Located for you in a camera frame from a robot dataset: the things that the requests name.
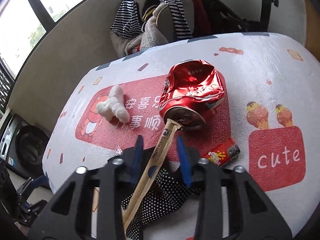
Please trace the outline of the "crushed red soda can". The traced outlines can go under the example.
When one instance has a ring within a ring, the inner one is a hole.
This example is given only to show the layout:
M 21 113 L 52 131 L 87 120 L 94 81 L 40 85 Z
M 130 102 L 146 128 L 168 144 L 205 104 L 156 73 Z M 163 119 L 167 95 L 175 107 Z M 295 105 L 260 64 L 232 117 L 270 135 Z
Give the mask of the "crushed red soda can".
M 206 126 L 225 99 L 225 87 L 216 68 L 207 61 L 182 61 L 169 70 L 159 101 L 159 114 L 184 129 Z

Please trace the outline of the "washing machine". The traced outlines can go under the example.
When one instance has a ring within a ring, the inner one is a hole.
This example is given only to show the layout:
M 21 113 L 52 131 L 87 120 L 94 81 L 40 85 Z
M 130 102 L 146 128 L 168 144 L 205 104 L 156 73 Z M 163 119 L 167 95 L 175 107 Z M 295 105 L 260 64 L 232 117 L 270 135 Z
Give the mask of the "washing machine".
M 7 111 L 1 126 L 1 159 L 18 176 L 38 178 L 43 175 L 42 159 L 49 137 L 40 128 Z

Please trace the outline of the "red lighter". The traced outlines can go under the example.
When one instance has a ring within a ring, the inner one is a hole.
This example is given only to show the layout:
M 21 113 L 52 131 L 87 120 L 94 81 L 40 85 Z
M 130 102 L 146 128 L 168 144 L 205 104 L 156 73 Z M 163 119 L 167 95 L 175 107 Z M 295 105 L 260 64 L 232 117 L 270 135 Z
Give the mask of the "red lighter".
M 201 157 L 208 159 L 217 166 L 224 166 L 236 159 L 239 154 L 239 146 L 233 138 L 229 137 L 223 143 L 201 155 Z

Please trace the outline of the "black polka dot cloth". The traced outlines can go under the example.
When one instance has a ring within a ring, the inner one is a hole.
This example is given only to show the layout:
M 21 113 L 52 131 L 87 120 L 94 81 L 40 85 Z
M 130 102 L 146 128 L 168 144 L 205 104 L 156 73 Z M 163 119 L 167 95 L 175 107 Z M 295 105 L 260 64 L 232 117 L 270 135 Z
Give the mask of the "black polka dot cloth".
M 180 170 L 161 168 L 127 227 L 126 237 L 143 239 L 146 226 L 177 211 L 192 194 L 199 195 L 200 188 L 186 187 Z

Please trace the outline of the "white crumpled tissue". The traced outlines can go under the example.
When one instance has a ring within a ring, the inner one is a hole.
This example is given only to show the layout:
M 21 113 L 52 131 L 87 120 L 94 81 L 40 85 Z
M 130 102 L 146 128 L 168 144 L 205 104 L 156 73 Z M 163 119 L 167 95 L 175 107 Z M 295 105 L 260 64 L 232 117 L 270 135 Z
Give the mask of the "white crumpled tissue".
M 107 99 L 97 103 L 96 111 L 108 122 L 110 122 L 114 116 L 123 124 L 130 121 L 130 115 L 124 106 L 124 92 L 120 85 L 113 86 Z

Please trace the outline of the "white cartoon print blanket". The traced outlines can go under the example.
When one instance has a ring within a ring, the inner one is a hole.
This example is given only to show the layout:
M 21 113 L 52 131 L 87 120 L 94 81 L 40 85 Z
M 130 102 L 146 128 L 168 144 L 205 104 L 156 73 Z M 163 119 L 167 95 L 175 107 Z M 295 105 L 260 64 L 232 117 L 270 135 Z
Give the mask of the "white cartoon print blanket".
M 225 99 L 207 126 L 183 135 L 201 154 L 233 138 L 240 154 L 229 168 L 243 166 L 297 234 L 319 204 L 319 61 L 299 42 L 280 34 L 249 44 L 253 48 L 245 52 L 222 47 L 215 57 L 206 54 L 201 59 L 219 72 Z M 164 127 L 159 98 L 172 66 L 152 62 L 140 71 L 97 72 L 95 67 L 82 78 L 43 157 L 53 192 L 77 167 L 104 166 L 117 150 L 133 146 L 139 135 L 145 148 L 155 146 Z M 124 92 L 130 115 L 126 124 L 115 116 L 108 122 L 96 111 L 115 85 Z

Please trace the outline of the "geometric pattern bed sheet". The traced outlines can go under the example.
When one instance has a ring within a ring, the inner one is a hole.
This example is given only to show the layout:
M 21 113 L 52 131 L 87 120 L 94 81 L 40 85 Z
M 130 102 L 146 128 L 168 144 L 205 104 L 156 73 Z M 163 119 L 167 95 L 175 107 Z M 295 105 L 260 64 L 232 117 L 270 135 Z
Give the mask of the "geometric pattern bed sheet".
M 107 68 L 129 68 L 140 71 L 144 64 L 168 64 L 172 66 L 185 60 L 206 59 L 208 56 L 215 57 L 215 53 L 220 53 L 220 48 L 234 48 L 245 52 L 253 48 L 249 44 L 256 38 L 269 38 L 270 33 L 251 32 L 251 33 L 232 33 L 209 35 L 200 38 L 191 38 L 180 42 L 174 42 L 149 49 L 143 49 L 137 53 L 122 57 L 109 63 L 97 66 L 94 70 L 100 71 Z

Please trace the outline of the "striped navy white shirt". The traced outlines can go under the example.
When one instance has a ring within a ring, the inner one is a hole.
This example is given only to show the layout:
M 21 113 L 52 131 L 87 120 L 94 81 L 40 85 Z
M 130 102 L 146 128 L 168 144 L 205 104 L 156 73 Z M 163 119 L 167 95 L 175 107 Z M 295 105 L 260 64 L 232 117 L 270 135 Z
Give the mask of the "striped navy white shirt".
M 110 27 L 111 32 L 125 39 L 143 33 L 147 21 L 153 16 L 159 5 L 169 7 L 177 39 L 191 38 L 180 0 L 122 0 Z

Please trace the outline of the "beige fleece garment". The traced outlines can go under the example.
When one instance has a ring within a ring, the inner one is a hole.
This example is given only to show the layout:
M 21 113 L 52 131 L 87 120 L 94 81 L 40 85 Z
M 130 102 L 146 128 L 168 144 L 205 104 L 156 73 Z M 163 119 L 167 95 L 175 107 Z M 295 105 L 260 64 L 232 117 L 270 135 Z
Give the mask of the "beige fleece garment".
M 191 5 L 191 0 L 180 1 L 182 2 L 183 7 L 185 5 Z M 179 41 L 176 37 L 171 12 L 166 5 L 159 5 L 156 8 L 153 16 L 147 21 L 146 29 L 143 33 L 138 34 L 133 38 L 125 39 L 111 32 L 110 37 L 113 48 L 119 57 L 129 56 L 143 49 Z

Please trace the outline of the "wooden door panel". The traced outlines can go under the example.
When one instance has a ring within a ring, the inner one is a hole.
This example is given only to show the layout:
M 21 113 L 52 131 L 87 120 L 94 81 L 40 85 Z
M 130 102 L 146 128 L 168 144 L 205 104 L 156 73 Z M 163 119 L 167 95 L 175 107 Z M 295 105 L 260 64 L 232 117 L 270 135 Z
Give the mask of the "wooden door panel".
M 310 0 L 305 0 L 306 8 L 306 42 L 305 47 L 320 61 L 320 17 Z

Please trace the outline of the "black yellow striped garment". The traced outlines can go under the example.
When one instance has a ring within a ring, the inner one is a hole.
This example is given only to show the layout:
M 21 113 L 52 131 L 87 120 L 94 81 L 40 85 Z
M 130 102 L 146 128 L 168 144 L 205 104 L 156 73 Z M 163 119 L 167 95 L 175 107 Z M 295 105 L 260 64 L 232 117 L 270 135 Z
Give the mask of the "black yellow striped garment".
M 141 31 L 144 32 L 145 24 L 153 15 L 154 10 L 160 5 L 160 0 L 136 0 L 136 5 Z

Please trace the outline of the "black window frame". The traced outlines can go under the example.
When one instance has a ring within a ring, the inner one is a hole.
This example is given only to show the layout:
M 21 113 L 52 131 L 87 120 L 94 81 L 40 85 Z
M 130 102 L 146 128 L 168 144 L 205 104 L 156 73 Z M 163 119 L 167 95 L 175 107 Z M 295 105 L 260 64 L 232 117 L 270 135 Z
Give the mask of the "black window frame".
M 121 0 L 1 0 L 1 67 L 9 73 L 4 106 L 52 129 L 92 68 L 117 54 L 110 26 Z

